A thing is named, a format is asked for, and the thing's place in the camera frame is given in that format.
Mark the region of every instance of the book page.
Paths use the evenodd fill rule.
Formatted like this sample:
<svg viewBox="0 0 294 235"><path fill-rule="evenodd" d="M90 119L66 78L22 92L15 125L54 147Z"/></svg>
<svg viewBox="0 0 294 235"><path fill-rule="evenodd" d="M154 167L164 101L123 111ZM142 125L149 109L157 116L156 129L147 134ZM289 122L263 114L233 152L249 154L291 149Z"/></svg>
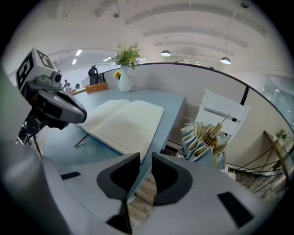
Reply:
<svg viewBox="0 0 294 235"><path fill-rule="evenodd" d="M84 131L90 132L115 112L130 104L127 100L109 100L88 112L87 119L77 124Z"/></svg>
<svg viewBox="0 0 294 235"><path fill-rule="evenodd" d="M156 105L134 101L102 122L89 134L122 154L139 152L142 162L163 112L163 108Z"/></svg>

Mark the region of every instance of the ceiling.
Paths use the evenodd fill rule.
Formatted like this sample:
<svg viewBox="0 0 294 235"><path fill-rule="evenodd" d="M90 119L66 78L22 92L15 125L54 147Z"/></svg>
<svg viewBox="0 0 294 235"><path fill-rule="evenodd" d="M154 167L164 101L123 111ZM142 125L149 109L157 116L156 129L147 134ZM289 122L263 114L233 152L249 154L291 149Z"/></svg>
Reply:
<svg viewBox="0 0 294 235"><path fill-rule="evenodd" d="M229 57L233 64L236 57L273 36L270 23L254 4L246 1L249 8L244 9L241 2L45 0L16 35L22 35L23 51L38 47L58 68L105 64L103 59L114 56L119 42L139 42L148 62L188 60L222 71L227 66L221 64L222 57ZM83 51L76 58L78 49ZM172 56L161 56L163 50ZM74 58L77 63L72 66Z"/></svg>

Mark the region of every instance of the white chair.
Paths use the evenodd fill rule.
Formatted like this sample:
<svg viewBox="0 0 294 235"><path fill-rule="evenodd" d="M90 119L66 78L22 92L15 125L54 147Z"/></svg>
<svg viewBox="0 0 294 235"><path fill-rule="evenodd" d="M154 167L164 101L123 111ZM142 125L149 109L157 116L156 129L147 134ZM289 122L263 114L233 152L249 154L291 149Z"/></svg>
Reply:
<svg viewBox="0 0 294 235"><path fill-rule="evenodd" d="M222 132L228 134L229 144L242 126L249 111L249 106L243 106L221 95L205 89L195 122L203 122L216 126L221 123L228 114L229 117L223 122Z"/></svg>

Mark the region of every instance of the flower vase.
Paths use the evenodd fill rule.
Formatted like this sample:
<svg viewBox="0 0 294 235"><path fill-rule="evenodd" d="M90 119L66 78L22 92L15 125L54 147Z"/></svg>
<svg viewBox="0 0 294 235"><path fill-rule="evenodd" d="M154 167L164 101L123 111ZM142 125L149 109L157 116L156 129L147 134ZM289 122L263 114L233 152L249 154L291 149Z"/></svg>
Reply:
<svg viewBox="0 0 294 235"><path fill-rule="evenodd" d="M128 67L121 66L120 70L121 70L121 75L119 80L119 90L121 92L130 92L130 90L132 89L132 84L128 74Z"/></svg>
<svg viewBox="0 0 294 235"><path fill-rule="evenodd" d="M119 79L116 79L116 85L117 85L117 87L119 89Z"/></svg>

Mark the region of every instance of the yellow flower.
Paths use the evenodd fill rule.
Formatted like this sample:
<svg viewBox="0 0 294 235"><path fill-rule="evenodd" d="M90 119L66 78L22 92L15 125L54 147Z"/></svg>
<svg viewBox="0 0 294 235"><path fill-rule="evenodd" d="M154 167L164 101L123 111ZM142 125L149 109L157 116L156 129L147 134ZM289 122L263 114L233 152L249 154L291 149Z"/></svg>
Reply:
<svg viewBox="0 0 294 235"><path fill-rule="evenodd" d="M120 75L121 75L121 72L118 70L118 71L116 71L115 73L114 73L114 77L115 78L117 78L117 77L120 77Z"/></svg>
<svg viewBox="0 0 294 235"><path fill-rule="evenodd" d="M130 62L135 63L135 61L136 61L135 57L134 56L131 56L130 57Z"/></svg>

